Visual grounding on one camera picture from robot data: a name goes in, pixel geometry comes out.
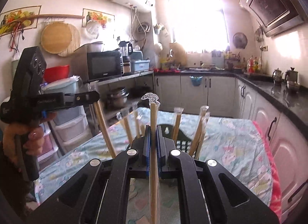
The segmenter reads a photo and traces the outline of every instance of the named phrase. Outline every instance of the blue basket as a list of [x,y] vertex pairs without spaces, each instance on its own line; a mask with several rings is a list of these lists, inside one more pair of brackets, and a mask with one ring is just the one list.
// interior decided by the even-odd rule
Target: blue basket
[[201,85],[202,78],[203,76],[200,77],[190,76],[190,79],[194,87],[198,87]]

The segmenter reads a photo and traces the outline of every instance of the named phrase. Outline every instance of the round wooden cutting board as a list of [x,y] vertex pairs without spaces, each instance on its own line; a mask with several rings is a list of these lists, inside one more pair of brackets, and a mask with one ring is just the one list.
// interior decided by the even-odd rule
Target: round wooden cutting board
[[58,54],[61,57],[66,57],[66,56],[70,55],[77,48],[79,48],[80,44],[81,44],[81,38],[80,38],[79,30],[76,27],[74,27],[72,24],[67,24],[67,25],[72,32],[72,41],[71,41],[70,45],[68,46],[68,48],[64,52]]
[[72,32],[66,23],[54,22],[45,27],[41,45],[46,52],[58,54],[65,51],[72,41]]

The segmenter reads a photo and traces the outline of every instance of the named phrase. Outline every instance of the wall outlet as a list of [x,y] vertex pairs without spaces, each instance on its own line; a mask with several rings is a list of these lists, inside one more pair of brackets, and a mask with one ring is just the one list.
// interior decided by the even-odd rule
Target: wall outlet
[[268,46],[261,46],[260,47],[260,50],[262,51],[262,52],[267,52],[269,49],[268,49]]

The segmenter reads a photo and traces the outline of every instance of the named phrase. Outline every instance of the wall decoration picture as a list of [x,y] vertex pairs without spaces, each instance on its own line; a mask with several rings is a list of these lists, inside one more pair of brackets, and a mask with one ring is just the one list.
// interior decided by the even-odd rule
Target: wall decoration picture
[[82,27],[86,27],[89,20],[96,20],[102,25],[103,29],[115,29],[115,16],[112,14],[84,8],[82,15],[85,17],[82,19]]
[[37,28],[38,19],[31,18],[32,15],[39,15],[41,6],[27,6],[10,10],[0,14],[0,36],[11,32]]

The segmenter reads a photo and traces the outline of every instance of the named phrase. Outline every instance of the stainless steel teapot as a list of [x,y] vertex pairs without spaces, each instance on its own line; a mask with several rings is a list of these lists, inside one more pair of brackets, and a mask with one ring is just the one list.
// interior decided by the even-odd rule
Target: stainless steel teapot
[[282,74],[283,72],[279,70],[279,68],[274,70],[272,77],[275,84],[280,84],[282,82]]

